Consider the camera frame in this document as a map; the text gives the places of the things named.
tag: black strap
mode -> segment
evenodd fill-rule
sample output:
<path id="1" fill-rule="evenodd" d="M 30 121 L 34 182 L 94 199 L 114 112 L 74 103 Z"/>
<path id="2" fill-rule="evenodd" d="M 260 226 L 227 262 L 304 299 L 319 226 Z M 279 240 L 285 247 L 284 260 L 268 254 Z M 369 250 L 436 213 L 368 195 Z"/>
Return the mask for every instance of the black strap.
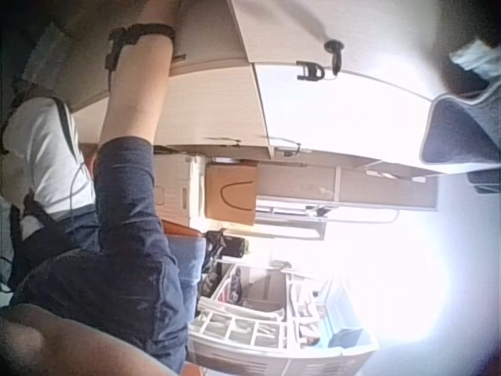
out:
<path id="1" fill-rule="evenodd" d="M 135 23 L 128 28 L 113 29 L 108 40 L 113 41 L 111 52 L 106 56 L 106 69 L 113 72 L 117 69 L 120 52 L 125 45 L 135 45 L 143 35 L 159 34 L 175 40 L 175 31 L 163 23 Z"/>
<path id="2" fill-rule="evenodd" d="M 57 240 L 61 242 L 65 249 L 77 248 L 77 245 L 71 240 L 68 234 L 64 233 L 57 221 L 51 217 L 41 204 L 34 199 L 33 191 L 24 198 L 24 215 L 33 215 L 38 221 L 48 229 Z"/>
<path id="3" fill-rule="evenodd" d="M 59 120 L 61 121 L 61 127 L 63 127 L 63 134 L 68 147 L 70 148 L 70 152 L 73 154 L 73 157 L 78 162 L 77 155 L 75 153 L 73 141 L 71 138 L 71 130 L 70 130 L 70 121 L 68 119 L 68 115 L 66 112 L 66 104 L 64 102 L 53 96 L 52 99 L 56 102 L 57 112 L 59 113 Z"/>

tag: bright light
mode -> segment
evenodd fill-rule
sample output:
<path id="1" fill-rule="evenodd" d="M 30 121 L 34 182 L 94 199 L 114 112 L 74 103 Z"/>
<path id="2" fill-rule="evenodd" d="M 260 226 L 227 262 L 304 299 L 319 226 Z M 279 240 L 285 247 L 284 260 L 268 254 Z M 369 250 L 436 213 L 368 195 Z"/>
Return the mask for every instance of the bright light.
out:
<path id="1" fill-rule="evenodd" d="M 350 278 L 354 304 L 364 324 L 379 338 L 419 341 L 440 317 L 448 277 L 438 253 L 429 244 L 396 241 L 403 248 L 365 253 Z"/>

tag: wall cabinet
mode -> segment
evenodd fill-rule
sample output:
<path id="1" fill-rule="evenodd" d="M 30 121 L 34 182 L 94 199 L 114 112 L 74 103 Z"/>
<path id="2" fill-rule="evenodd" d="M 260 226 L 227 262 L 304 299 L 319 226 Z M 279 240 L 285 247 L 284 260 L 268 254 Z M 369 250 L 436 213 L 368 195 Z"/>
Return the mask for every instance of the wall cabinet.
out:
<path id="1" fill-rule="evenodd" d="M 141 2 L 120 7 L 103 7 L 74 41 L 56 86 L 58 96 L 73 110 L 80 110 L 108 96 L 108 34 L 115 27 L 133 24 Z M 247 63 L 240 36 L 225 0 L 186 0 L 177 26 L 175 58 L 171 75 L 238 67 Z"/>
<path id="2" fill-rule="evenodd" d="M 331 66 L 324 43 L 345 45 L 343 70 L 397 85 L 427 98 L 445 91 L 439 45 L 439 0 L 229 0 L 251 63 L 312 61 Z"/>
<path id="3" fill-rule="evenodd" d="M 97 143 L 108 99 L 74 114 L 80 140 Z M 155 136 L 157 145 L 267 146 L 265 120 L 252 67 L 180 74 L 170 80 Z"/>

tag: wooden cabinet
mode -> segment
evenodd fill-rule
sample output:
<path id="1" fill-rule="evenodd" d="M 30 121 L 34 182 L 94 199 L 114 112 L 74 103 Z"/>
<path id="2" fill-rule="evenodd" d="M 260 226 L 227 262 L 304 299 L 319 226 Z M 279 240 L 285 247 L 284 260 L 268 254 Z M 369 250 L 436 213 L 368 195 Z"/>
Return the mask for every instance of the wooden cabinet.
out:
<path id="1" fill-rule="evenodd" d="M 56 86 L 58 96 L 80 110 L 108 96 L 108 34 L 135 22 L 141 2 L 103 7 L 79 33 Z M 171 75 L 247 63 L 240 36 L 225 0 L 186 0 L 179 15 Z"/>
<path id="2" fill-rule="evenodd" d="M 258 196 L 312 205 L 434 210 L 436 177 L 399 178 L 351 168 L 258 165 Z"/>
<path id="3" fill-rule="evenodd" d="M 258 195 L 333 201 L 335 168 L 258 164 Z"/>
<path id="4" fill-rule="evenodd" d="M 436 177 L 396 179 L 340 168 L 336 186 L 336 201 L 343 204 L 421 209 L 437 207 Z"/>
<path id="5" fill-rule="evenodd" d="M 80 140 L 97 143 L 106 113 L 102 99 L 74 114 Z M 265 120 L 252 67 L 180 74 L 170 80 L 157 145 L 267 146 Z"/>
<path id="6" fill-rule="evenodd" d="M 306 60 L 330 67 L 324 43 L 338 39 L 345 45 L 343 71 L 430 99 L 446 91 L 441 58 L 451 50 L 438 43 L 441 34 L 463 31 L 457 18 L 441 19 L 439 0 L 229 2 L 251 63 Z"/>

